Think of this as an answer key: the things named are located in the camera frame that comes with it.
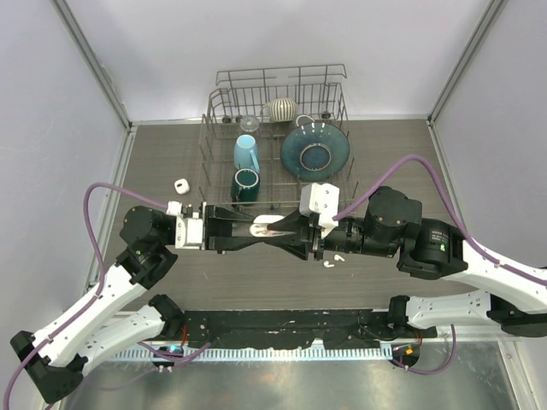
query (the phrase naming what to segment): gray floor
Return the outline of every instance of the gray floor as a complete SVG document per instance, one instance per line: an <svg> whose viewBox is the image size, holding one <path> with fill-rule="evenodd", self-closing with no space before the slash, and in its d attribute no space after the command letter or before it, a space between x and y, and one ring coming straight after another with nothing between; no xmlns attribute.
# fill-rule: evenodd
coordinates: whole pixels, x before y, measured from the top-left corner
<svg viewBox="0 0 547 410"><path fill-rule="evenodd" d="M350 121L361 188L371 185L402 156L437 156L424 120ZM160 201L198 205L198 125L138 128L124 186ZM174 192L176 179L187 178L194 190ZM423 202L424 216L449 220L426 170L408 164L389 185ZM119 239L123 215L137 204L121 198L106 261L114 261L125 244ZM153 295L168 294L184 309L384 308L394 295L441 296L465 292L457 283L410 278L395 261L349 255L326 269L320 262L299 261L282 250L256 245L228 255L181 251L169 274L127 310L137 310Z"/></svg>
<svg viewBox="0 0 547 410"><path fill-rule="evenodd" d="M195 363L150 374L150 363L105 362L63 410L514 410L518 405L497 343L459 343L436 376L406 373L387 361ZM439 368L447 343L422 346L417 364Z"/></svg>

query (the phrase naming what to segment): wooden floor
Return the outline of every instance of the wooden floor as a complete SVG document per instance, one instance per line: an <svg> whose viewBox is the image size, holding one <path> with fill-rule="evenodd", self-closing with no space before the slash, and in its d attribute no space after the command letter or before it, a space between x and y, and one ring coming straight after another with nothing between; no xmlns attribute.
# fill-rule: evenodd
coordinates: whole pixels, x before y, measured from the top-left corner
<svg viewBox="0 0 547 410"><path fill-rule="evenodd" d="M360 190L369 187L395 161L407 154L425 156L440 172L424 120L350 121ZM198 125L140 126L124 186L159 201L198 205ZM191 194L174 192L176 179L187 178ZM423 202L424 216L449 220L426 170L408 164L388 185ZM125 248L118 237L126 211L137 204L122 197L106 261ZM180 251L168 275L126 310L137 310L153 295L169 295L183 309L386 308L391 296L441 296L462 293L465 285L425 281L399 272L394 260L347 255L346 262L325 268L322 262L300 261L267 245L217 255Z"/></svg>

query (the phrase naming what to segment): white bracket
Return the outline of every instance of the white bracket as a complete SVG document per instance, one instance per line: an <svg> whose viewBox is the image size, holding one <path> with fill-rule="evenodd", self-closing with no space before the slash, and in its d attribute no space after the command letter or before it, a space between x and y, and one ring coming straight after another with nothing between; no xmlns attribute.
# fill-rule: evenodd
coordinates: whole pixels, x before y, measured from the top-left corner
<svg viewBox="0 0 547 410"><path fill-rule="evenodd" d="M143 295L146 288L140 284L131 284L131 275L122 266L111 266L106 273L103 293L98 300L79 316L68 328L59 333L53 342L40 350L40 356L48 356L50 365L64 367L70 363L85 340L109 318L133 299ZM34 346L49 337L56 328L70 319L91 298L95 297L98 284L93 286L69 310L49 325L34 333Z"/></svg>
<svg viewBox="0 0 547 410"><path fill-rule="evenodd" d="M454 296L411 296L406 314L409 325L428 329L440 325L492 325L492 320L486 315L490 309L490 294L476 290Z"/></svg>
<svg viewBox="0 0 547 410"><path fill-rule="evenodd" d="M332 220L332 218L338 213L339 197L340 189L331 184L317 184L314 182L302 188L300 214L305 216L310 216L312 213L319 214L322 239L338 226L338 221Z"/></svg>
<svg viewBox="0 0 547 410"><path fill-rule="evenodd" d="M501 265L508 264L523 272L541 279L547 279L547 270L530 267L512 261L488 248L483 247L493 257L500 260ZM522 278L515 273L494 265L471 248L467 241L463 242L463 260L469 264L464 272L443 277L444 280L455 280L469 284L475 288L486 290L493 295L512 303L525 313L547 313L547 289L541 284Z"/></svg>
<svg viewBox="0 0 547 410"><path fill-rule="evenodd" d="M177 215L174 247L176 249L201 249L203 245L203 220L197 212L191 218Z"/></svg>
<svg viewBox="0 0 547 410"><path fill-rule="evenodd" d="M144 306L128 318L92 334L78 354L87 357L82 374L87 376L95 367L133 344L158 336L165 325L162 315L152 306Z"/></svg>

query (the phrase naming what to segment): blue cup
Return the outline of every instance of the blue cup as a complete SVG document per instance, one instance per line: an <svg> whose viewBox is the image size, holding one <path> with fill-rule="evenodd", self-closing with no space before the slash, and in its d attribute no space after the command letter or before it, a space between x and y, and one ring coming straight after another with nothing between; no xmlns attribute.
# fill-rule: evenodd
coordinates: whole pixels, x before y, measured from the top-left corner
<svg viewBox="0 0 547 410"><path fill-rule="evenodd" d="M256 140L248 134L240 135L233 148L233 165L237 169L250 168L259 173Z"/></svg>

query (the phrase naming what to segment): cable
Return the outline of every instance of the cable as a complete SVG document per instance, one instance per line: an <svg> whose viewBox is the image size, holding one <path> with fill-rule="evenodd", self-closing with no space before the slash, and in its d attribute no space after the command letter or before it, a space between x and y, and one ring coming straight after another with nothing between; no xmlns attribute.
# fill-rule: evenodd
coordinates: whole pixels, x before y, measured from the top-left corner
<svg viewBox="0 0 547 410"><path fill-rule="evenodd" d="M395 358L392 360L392 362L395 363L397 366L401 367L402 369L404 369L405 371L415 373L415 374L421 374L421 375L424 375L424 376L430 376L430 375L433 375L433 374L439 374L441 372L444 372L446 369L448 369L450 367L450 365L452 364L452 362L456 358L456 351L457 351L457 347L456 347L456 328L454 327L454 325L450 325L450 329L452 330L452 351L450 352L450 358L448 359L448 361L446 363L444 363L444 365L442 367L440 367L439 369L437 369L437 370L414 369L412 367L405 366L403 363L401 363L399 360L397 360Z"/></svg>
<svg viewBox="0 0 547 410"><path fill-rule="evenodd" d="M138 342L137 345L142 346L146 350L149 350L150 352L155 354L157 357L161 357L162 359L165 359L165 360L176 361L176 360L180 360L180 359L176 359L176 357L180 357L181 359L183 357L185 357L184 354L182 354L182 353L173 352L173 353L165 354L161 350L156 350L155 348L152 348L151 346L149 346L145 342Z"/></svg>
<svg viewBox="0 0 547 410"><path fill-rule="evenodd" d="M89 238L91 240L91 246L93 247L93 251L95 253L95 257L97 259L97 263L99 265L99 283L97 286L97 291L95 292L95 297L92 297L78 312L76 312L70 319L68 319L65 323L60 325L58 328L56 328L54 331L52 331L47 339L44 339L42 342L38 344L27 356L23 361L17 366L15 369L13 375L8 381L8 385L6 386L6 390L3 394L3 410L9 410L9 398L11 397L11 392L15 386L15 382L17 381L17 378L21 375L23 369L26 365L32 360L32 358L41 350L44 348L44 346L49 343L54 337L56 337L59 333L64 331L68 326L70 326L77 318L79 318L84 312L86 312L92 305L95 303L95 301L98 299L98 297L103 292L104 288L104 279L106 275L106 268L104 267L104 260L103 255L101 254L101 250L99 248L99 245L97 243L97 240L95 239L95 233L93 232L93 228L91 226L90 216L89 216L89 198L91 196L91 193L96 188L108 188L110 190L118 191L122 194L132 196L133 198L139 199L142 202L146 202L149 205L160 208L162 210L167 210L167 204L163 202L157 202L152 199L149 199L145 196L139 195L137 192L133 192L132 190L127 190L125 188L121 188L120 186L108 184L105 182L96 182L95 184L92 184L87 188L84 194L84 221L85 221L85 228L87 230L87 234L89 235Z"/></svg>
<svg viewBox="0 0 547 410"><path fill-rule="evenodd" d="M176 367L176 368L179 368L179 367L183 367L183 366L186 366L186 365L189 365L190 363L192 363L201 353L203 353L205 350L207 350L209 347L211 346L211 343L205 343L201 348L199 348L198 350L196 350L194 353L188 355L188 357L186 357L185 359L183 360L179 360L177 362L175 362L174 366L171 366L173 369ZM167 360L169 361L173 361L173 358L171 357L168 357ZM121 389L124 389L126 388L129 384L132 384L132 383L135 383L137 380L143 378L144 376L147 376L153 372L158 372L158 369L156 367L154 367L153 369L149 369L147 370L146 372L142 372L141 374L139 374L138 376L136 376L135 378L132 378L131 380L129 380L128 382L125 382L124 384L121 384L119 386L116 386L116 387L94 387L94 389L97 389L97 390L101 390L101 391L117 391L117 390L121 390Z"/></svg>
<svg viewBox="0 0 547 410"><path fill-rule="evenodd" d="M536 278L535 276L531 275L530 273L523 272L521 269L518 269L511 265L502 265L499 259L496 259L494 256L490 255L488 252L486 252L484 249L482 249L478 243L475 242L475 240L469 235L468 230L463 225L463 223L459 220L459 218L456 215L456 211L454 210L454 207L452 207L452 202L450 201L450 198L446 191L444 190L443 183L441 181L441 178L437 175L435 172L435 169L433 168L433 165L429 163L424 157L419 155L406 155L403 158L401 158L399 161L397 161L393 166L391 166L390 169L387 170L387 172L382 175L370 189L362 194L359 198L357 198L349 207L344 209L343 211L339 212L337 215L334 216L334 220L341 220L342 218L345 218L350 213L355 211L357 207L359 207L361 204L363 204L384 182L386 179L388 179L397 169L399 169L402 165L406 164L410 161L418 161L421 165L425 167L425 169L429 172L429 175L431 176L431 179L433 183L435 184L435 188L437 188L437 192L440 195L441 199L443 200L443 204L446 207L446 210L450 214L450 217L454 222L456 223L456 226L458 229L462 232L462 235L465 237L465 239L468 241L471 248L473 248L479 255L481 255L486 260L492 262L496 266L500 266L506 271L509 271L511 273L514 273L521 278L530 280L531 282L534 282L535 284L541 284L542 286L547 286L547 280Z"/></svg>
<svg viewBox="0 0 547 410"><path fill-rule="evenodd" d="M192 361L194 361L201 353L203 353L203 351L205 351L206 349L208 349L210 347L210 343L205 343L201 348L199 348L198 350L196 350L194 353L190 354L186 360L182 360L184 361L184 363L179 363L178 366L172 366L172 368L175 368L175 367L182 367L182 366L186 366L186 365L189 365ZM133 384L135 382L137 382L138 380L140 380L141 378L145 377L145 376L148 376L149 374L151 373L155 373L155 372L159 372L159 369L156 368L156 367L153 367L149 370L147 370L146 372L142 372L140 373L139 375L137 375L136 377L130 379L129 381L125 382L124 384L120 384L119 386L116 386L116 387L103 387L103 386L93 386L91 385L91 387L95 390L100 390L100 391L117 391L117 390L122 390L122 389L125 389L127 386L129 386L130 384ZM85 386L86 383L89 382L89 378L85 378L84 381L82 382L82 384L79 386L79 389L78 389L78 393L77 395L72 399L72 403L70 405L70 407L68 408L68 410L72 410L74 408L74 406L76 404L78 404L78 401L79 401L79 397L81 396L82 392L83 392L83 388ZM51 410L51 408L53 408L53 406L55 405L55 403L53 404L50 404L48 407L46 407L44 410Z"/></svg>

